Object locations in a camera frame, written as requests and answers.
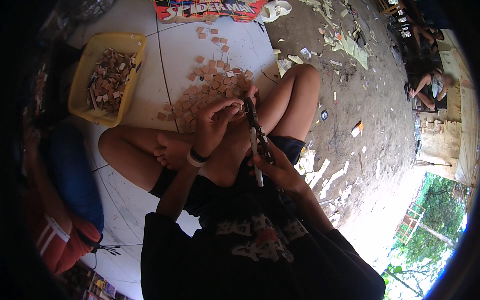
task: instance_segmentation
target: dirt floor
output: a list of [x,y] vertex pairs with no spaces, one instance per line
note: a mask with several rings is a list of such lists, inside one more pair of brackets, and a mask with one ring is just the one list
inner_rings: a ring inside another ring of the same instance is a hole
[[[367,216],[376,204],[384,205],[385,197],[393,199],[402,177],[411,169],[415,151],[412,108],[404,93],[407,75],[404,66],[397,64],[392,54],[391,47],[395,45],[395,39],[387,31],[387,18],[379,14],[375,3],[363,0],[350,0],[348,3],[375,32],[378,41],[375,43],[368,31],[365,33],[374,53],[373,57],[368,58],[368,70],[344,51],[333,52],[331,46],[323,46],[324,38],[318,28],[323,27],[321,24],[326,24],[326,21],[319,13],[314,14],[312,6],[291,0],[293,10],[289,15],[266,24],[273,48],[281,50],[278,59],[298,55],[305,63],[315,66],[321,74],[319,103],[322,107],[313,120],[306,143],[313,140],[311,149],[316,150],[314,171],[320,169],[326,158],[331,162],[313,189],[317,196],[323,181],[341,170],[346,161],[350,162],[348,173],[334,181],[327,197],[322,200],[317,197],[319,202],[336,199],[348,185],[353,184],[345,206],[336,206],[341,217],[337,228]],[[345,7],[335,0],[332,0],[332,4],[335,10],[332,12],[332,21],[338,25],[342,21],[344,30],[353,33],[355,25],[352,14],[342,18],[340,13]],[[321,58],[312,56],[311,59],[305,59],[300,53],[304,47],[323,55]],[[330,60],[341,62],[343,66],[333,66]],[[334,70],[339,70],[340,75],[335,74]],[[362,85],[366,86],[367,81],[368,87],[364,90]],[[334,92],[337,92],[337,103],[334,101]],[[329,114],[325,122],[320,120],[320,113],[324,109]],[[353,137],[350,131],[359,121],[364,124],[363,134]],[[363,146],[366,146],[366,153],[361,154],[364,175],[358,156]],[[380,178],[376,180],[378,159],[381,160],[381,171]],[[354,184],[357,177],[362,178],[363,183]],[[328,204],[322,207],[328,216],[333,214]]]

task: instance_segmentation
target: white tile floor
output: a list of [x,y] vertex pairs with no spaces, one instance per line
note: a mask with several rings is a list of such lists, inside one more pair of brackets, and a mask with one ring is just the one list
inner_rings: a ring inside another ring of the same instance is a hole
[[[228,55],[220,46],[199,40],[199,26],[219,30],[218,37],[228,39]],[[254,73],[253,82],[265,96],[275,83],[278,69],[267,33],[259,25],[236,24],[229,18],[221,18],[213,26],[205,23],[162,24],[156,17],[151,0],[118,0],[112,9],[91,24],[83,24],[69,39],[76,48],[88,42],[94,34],[107,31],[141,33],[147,36],[145,65],[136,87],[134,101],[123,125],[176,131],[174,121],[161,122],[156,116],[165,103],[175,103],[181,93],[192,84],[188,75],[197,66],[198,55],[206,60],[229,61]],[[107,129],[72,116],[70,121],[85,134],[90,146],[90,168],[98,183],[104,215],[105,230],[102,245],[122,245],[117,249],[122,255],[113,256],[106,251],[82,258],[90,267],[112,283],[117,290],[133,299],[142,299],[140,286],[140,258],[144,235],[144,217],[155,211],[158,198],[134,186],[111,168],[98,151],[98,139]],[[180,227],[190,236],[200,226],[198,220],[183,212],[178,219]]]

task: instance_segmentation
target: black wristband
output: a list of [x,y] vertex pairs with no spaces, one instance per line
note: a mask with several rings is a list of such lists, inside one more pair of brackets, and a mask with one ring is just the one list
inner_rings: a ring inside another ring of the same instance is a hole
[[190,148],[190,155],[198,162],[204,163],[208,160],[208,157],[203,157],[200,154],[198,154],[193,147]]

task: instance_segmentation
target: black t-shirt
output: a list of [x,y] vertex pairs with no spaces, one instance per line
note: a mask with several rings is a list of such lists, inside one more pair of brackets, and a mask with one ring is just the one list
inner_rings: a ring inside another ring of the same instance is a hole
[[383,299],[383,279],[338,230],[323,235],[284,195],[259,191],[219,199],[192,238],[171,218],[147,214],[144,298]]

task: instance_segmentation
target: cardboard box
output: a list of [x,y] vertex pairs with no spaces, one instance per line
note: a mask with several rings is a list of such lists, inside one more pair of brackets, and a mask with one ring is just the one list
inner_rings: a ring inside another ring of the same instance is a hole
[[155,0],[156,14],[162,23],[214,22],[230,16],[235,22],[248,23],[256,19],[268,0]]

